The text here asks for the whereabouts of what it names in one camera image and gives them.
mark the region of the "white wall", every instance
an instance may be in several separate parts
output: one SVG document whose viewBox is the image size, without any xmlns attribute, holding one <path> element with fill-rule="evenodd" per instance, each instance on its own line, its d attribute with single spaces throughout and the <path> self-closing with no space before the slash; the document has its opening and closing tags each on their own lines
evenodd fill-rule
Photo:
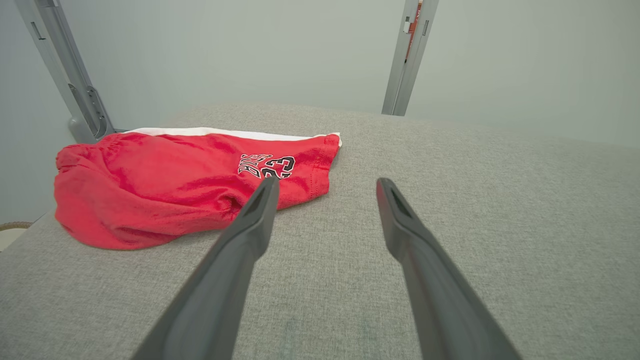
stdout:
<svg viewBox="0 0 640 360">
<path fill-rule="evenodd" d="M 115 127 L 264 101 L 380 113 L 404 0 L 62 0 Z"/>
<path fill-rule="evenodd" d="M 640 1 L 440 0 L 406 116 L 640 147 Z"/>
<path fill-rule="evenodd" d="M 0 224 L 55 206 L 56 154 L 71 117 L 12 0 L 0 0 Z"/>
</svg>

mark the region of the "gray fabric surface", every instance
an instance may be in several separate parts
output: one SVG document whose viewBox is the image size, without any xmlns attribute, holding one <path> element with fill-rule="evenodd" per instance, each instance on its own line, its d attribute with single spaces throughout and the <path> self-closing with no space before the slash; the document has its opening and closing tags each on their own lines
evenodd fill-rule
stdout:
<svg viewBox="0 0 640 360">
<path fill-rule="evenodd" d="M 173 127 L 340 131 L 328 195 L 280 211 L 236 359 L 418 359 L 374 184 L 392 178 L 525 359 L 640 358 L 640 151 L 503 130 L 273 105 Z M 44 216 L 0 253 L 1 359 L 127 359 L 217 232 L 87 247 Z"/>
</svg>

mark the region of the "folded clothing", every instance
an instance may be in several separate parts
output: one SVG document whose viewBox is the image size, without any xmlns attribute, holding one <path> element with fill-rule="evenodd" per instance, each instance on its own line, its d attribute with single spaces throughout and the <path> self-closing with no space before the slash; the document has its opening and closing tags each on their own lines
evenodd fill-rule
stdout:
<svg viewBox="0 0 640 360">
<path fill-rule="evenodd" d="M 209 127 L 143 128 L 58 153 L 56 219 L 78 241 L 141 249 L 228 226 L 260 182 L 280 181 L 278 209 L 324 195 L 342 145 Z"/>
</svg>

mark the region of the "white side stripe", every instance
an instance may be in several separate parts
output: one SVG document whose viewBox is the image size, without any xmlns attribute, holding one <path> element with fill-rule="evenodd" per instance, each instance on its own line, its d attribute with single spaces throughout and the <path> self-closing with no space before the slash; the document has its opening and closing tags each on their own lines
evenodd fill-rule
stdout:
<svg viewBox="0 0 640 360">
<path fill-rule="evenodd" d="M 269 134 L 269 133 L 256 133 L 253 131 L 214 129 L 213 127 L 185 127 L 185 128 L 141 127 L 139 129 L 126 131 L 125 133 L 140 133 L 140 134 L 146 134 L 151 136 L 157 136 L 157 135 L 203 136 L 203 135 L 209 135 L 209 134 L 221 134 L 221 135 L 235 136 L 237 138 L 267 140 L 267 141 L 297 141 L 297 140 L 317 138 L 318 136 L 326 136 L 326 135 L 291 136 L 291 135 L 279 135 L 279 134 Z M 338 137 L 340 138 L 340 133 L 332 133 L 332 134 L 338 135 Z"/>
</svg>

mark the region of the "printed logo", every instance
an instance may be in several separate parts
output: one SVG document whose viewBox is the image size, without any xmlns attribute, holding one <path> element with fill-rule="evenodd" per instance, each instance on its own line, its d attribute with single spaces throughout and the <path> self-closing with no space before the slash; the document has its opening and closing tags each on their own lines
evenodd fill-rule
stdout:
<svg viewBox="0 0 640 360">
<path fill-rule="evenodd" d="M 258 179 L 275 176 L 286 179 L 291 176 L 296 159 L 293 156 L 284 156 L 279 159 L 272 159 L 269 154 L 242 154 L 238 164 L 238 174 L 243 171 L 249 172 Z"/>
</svg>

